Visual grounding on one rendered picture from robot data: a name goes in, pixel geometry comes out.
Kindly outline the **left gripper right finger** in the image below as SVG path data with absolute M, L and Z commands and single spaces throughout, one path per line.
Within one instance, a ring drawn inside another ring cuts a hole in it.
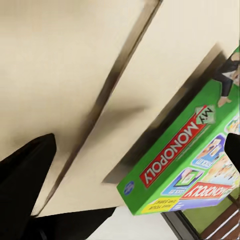
M 231 132 L 227 135 L 224 151 L 240 173 L 240 135 L 239 134 Z

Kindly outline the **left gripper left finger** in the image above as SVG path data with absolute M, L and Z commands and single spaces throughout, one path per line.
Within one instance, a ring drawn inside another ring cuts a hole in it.
M 56 152 L 49 133 L 0 161 L 0 240 L 21 240 Z

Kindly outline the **board game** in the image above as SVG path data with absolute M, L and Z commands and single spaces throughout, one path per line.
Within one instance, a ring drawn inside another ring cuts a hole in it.
M 116 187 L 133 216 L 218 205 L 240 186 L 240 45 Z

